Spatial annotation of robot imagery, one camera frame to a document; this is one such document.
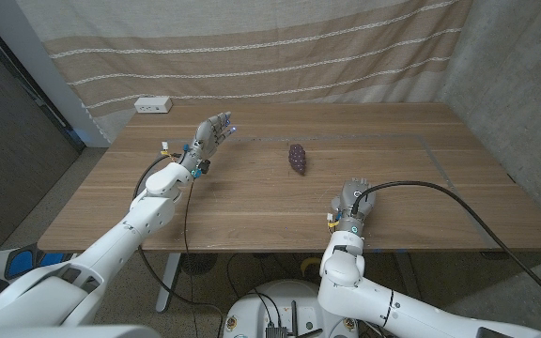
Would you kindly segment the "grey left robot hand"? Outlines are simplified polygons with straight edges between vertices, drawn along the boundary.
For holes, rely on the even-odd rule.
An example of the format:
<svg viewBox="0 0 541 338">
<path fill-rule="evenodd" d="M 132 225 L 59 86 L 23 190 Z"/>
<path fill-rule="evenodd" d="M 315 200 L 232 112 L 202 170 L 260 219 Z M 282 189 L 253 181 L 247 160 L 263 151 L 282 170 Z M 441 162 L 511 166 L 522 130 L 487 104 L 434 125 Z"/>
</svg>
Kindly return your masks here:
<svg viewBox="0 0 541 338">
<path fill-rule="evenodd" d="M 234 131 L 230 127 L 231 112 L 223 112 L 204 120 L 197 128 L 188 149 L 179 160 L 179 164 L 189 171 L 196 171 L 202 161 L 208 161 L 220 144 Z"/>
</svg>

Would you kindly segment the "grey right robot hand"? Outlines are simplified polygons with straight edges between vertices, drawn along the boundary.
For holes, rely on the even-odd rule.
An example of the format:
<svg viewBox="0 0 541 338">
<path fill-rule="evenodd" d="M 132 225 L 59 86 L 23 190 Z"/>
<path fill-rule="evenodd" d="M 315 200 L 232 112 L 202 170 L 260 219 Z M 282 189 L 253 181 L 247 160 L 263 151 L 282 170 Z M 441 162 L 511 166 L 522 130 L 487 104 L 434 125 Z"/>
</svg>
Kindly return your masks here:
<svg viewBox="0 0 541 338">
<path fill-rule="evenodd" d="M 371 188 L 365 178 L 353 178 L 344 183 L 342 191 L 333 198 L 332 212 L 335 214 L 336 231 L 348 231 L 360 235 L 364 221 L 376 204 L 376 194 L 363 193 Z"/>
</svg>

